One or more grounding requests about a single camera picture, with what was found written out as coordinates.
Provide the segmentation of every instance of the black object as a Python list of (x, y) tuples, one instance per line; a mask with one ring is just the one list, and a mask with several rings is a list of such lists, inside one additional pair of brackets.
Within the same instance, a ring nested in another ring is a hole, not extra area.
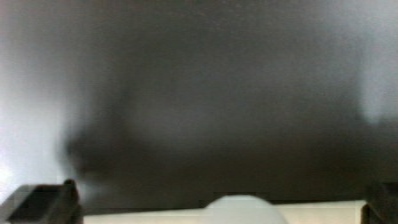
[(23, 185), (0, 207), (0, 224), (82, 224), (75, 181), (62, 185)]
[(398, 224), (398, 183), (373, 183), (366, 193), (363, 224)]

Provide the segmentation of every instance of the white object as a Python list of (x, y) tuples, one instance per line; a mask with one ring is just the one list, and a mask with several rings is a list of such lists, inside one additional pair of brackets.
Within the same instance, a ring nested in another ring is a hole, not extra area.
[(206, 207), (203, 224), (288, 224), (272, 204), (254, 196), (222, 197)]

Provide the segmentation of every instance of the white surface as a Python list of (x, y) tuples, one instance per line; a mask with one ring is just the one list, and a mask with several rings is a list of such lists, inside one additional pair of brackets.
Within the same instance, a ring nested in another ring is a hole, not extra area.
[[(290, 224), (359, 224), (363, 201), (279, 205)], [(199, 224), (203, 210), (144, 212), (85, 217), (85, 224)]]
[(201, 224), (286, 224), (272, 204), (249, 195), (222, 197), (203, 211)]

